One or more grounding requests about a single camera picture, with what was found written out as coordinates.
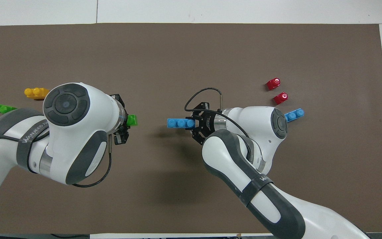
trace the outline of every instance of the green lego brick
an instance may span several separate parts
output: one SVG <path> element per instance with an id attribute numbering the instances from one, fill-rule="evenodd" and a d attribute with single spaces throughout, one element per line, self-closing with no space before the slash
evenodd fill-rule
<path id="1" fill-rule="evenodd" d="M 17 110 L 16 107 L 0 105 L 0 113 L 8 113 L 10 111 Z"/>
<path id="2" fill-rule="evenodd" d="M 126 122 L 126 125 L 128 126 L 138 125 L 136 115 L 128 115 L 128 121 Z"/>

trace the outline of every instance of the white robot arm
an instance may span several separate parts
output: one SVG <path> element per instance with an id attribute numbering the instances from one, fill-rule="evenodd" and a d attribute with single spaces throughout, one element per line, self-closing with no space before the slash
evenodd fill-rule
<path id="1" fill-rule="evenodd" d="M 99 165 L 109 134 L 115 135 L 115 144 L 125 143 L 129 136 L 120 96 L 83 83 L 54 88 L 43 111 L 44 115 L 17 109 L 0 117 L 0 185 L 16 165 L 63 184 L 76 184 Z"/>
<path id="2" fill-rule="evenodd" d="M 205 166 L 273 235 L 281 239 L 369 238 L 338 213 L 281 191 L 266 176 L 276 148 L 287 136 L 287 122 L 278 109 L 252 106 L 227 109 L 223 114 L 250 138 L 217 115 L 217 130 L 203 144 Z"/>

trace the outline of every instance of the brown paper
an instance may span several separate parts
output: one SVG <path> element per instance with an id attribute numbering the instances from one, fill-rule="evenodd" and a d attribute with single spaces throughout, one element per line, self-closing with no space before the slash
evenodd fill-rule
<path id="1" fill-rule="evenodd" d="M 279 88 L 267 91 L 275 77 Z M 0 233 L 265 233 L 203 166 L 188 131 L 167 129 L 204 87 L 224 107 L 274 106 L 289 123 L 269 177 L 285 192 L 382 231 L 382 51 L 378 25 L 93 24 L 0 26 L 0 104 L 41 110 L 25 88 L 83 82 L 121 94 L 139 126 L 111 173 L 80 189 L 14 168 Z M 218 96 L 203 92 L 190 106 Z M 98 180 L 105 156 L 83 183 Z"/>

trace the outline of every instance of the red lego brick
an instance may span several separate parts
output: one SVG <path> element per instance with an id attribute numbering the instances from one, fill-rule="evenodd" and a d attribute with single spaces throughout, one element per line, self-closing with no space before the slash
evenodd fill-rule
<path id="1" fill-rule="evenodd" d="M 281 81 L 278 78 L 272 79 L 266 83 L 268 89 L 271 91 L 281 85 Z"/>
<path id="2" fill-rule="evenodd" d="M 285 92 L 282 92 L 281 94 L 275 96 L 273 98 L 277 105 L 281 104 L 282 102 L 288 100 L 288 94 Z"/>

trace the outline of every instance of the wanjeed logo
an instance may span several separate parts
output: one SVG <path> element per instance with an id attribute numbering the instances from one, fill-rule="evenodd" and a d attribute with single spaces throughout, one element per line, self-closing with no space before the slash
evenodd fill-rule
<path id="1" fill-rule="evenodd" d="M 268 177 L 266 177 L 265 175 L 261 175 L 261 176 L 260 176 L 260 179 L 261 179 L 262 181 L 265 181 L 265 180 L 268 179 Z"/>
<path id="2" fill-rule="evenodd" d="M 40 124 L 38 127 L 36 127 L 32 132 L 30 132 L 29 135 L 27 135 L 25 138 L 22 139 L 22 143 L 27 143 L 30 138 L 32 138 L 36 133 L 40 133 L 39 129 L 41 129 L 44 126 L 47 126 L 48 122 L 44 122 Z"/>

